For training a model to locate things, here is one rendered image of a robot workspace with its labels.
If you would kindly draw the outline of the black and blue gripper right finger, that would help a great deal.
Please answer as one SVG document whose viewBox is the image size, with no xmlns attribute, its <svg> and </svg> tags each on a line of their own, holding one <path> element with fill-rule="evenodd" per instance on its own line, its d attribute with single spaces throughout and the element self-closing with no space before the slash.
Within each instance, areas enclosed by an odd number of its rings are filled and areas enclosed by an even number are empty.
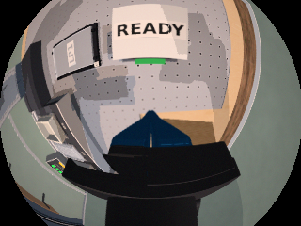
<svg viewBox="0 0 301 226">
<path fill-rule="evenodd" d="M 151 145 L 152 147 L 191 146 L 190 137 L 173 125 L 161 119 L 154 110 L 151 111 Z"/>
</svg>

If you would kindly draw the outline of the white ready button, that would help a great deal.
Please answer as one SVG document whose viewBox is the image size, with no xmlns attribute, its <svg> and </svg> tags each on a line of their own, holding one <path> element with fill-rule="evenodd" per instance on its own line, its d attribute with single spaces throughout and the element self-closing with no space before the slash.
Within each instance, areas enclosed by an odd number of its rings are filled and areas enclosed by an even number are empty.
<svg viewBox="0 0 301 226">
<path fill-rule="evenodd" d="M 165 64 L 187 60 L 187 8 L 141 4 L 113 8 L 113 60 Z"/>
</svg>

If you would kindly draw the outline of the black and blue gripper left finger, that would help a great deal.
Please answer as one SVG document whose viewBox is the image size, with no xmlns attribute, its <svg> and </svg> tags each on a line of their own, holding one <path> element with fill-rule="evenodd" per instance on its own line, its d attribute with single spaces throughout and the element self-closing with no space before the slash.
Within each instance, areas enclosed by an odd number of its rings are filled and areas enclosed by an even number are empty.
<svg viewBox="0 0 301 226">
<path fill-rule="evenodd" d="M 148 139 L 149 138 L 149 139 Z M 111 145 L 151 146 L 151 110 L 142 119 L 113 136 Z"/>
</svg>

